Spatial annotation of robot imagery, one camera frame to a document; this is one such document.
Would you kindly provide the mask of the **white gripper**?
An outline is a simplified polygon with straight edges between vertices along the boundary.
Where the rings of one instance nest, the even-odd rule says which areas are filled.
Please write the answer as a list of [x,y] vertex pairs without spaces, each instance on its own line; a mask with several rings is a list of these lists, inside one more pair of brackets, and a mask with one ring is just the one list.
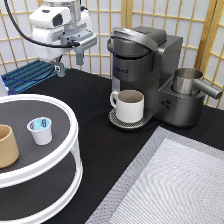
[[[88,10],[80,4],[42,4],[29,17],[33,25],[32,37],[35,41],[50,44],[50,47],[35,46],[36,55],[45,61],[55,61],[61,55],[74,50],[71,45],[62,45],[60,37],[65,33],[74,33],[76,28],[91,31],[91,19]],[[84,52],[76,53],[76,64],[84,64]],[[65,67],[56,62],[55,71],[64,77]]]

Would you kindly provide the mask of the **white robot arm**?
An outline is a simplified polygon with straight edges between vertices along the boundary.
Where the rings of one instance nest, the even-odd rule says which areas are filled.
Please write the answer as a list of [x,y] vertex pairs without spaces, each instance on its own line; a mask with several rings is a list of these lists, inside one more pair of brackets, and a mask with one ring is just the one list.
[[44,0],[29,20],[33,25],[32,38],[36,55],[51,62],[59,77],[65,76],[62,56],[74,50],[76,63],[84,63],[84,51],[96,43],[88,10],[81,8],[79,0]]

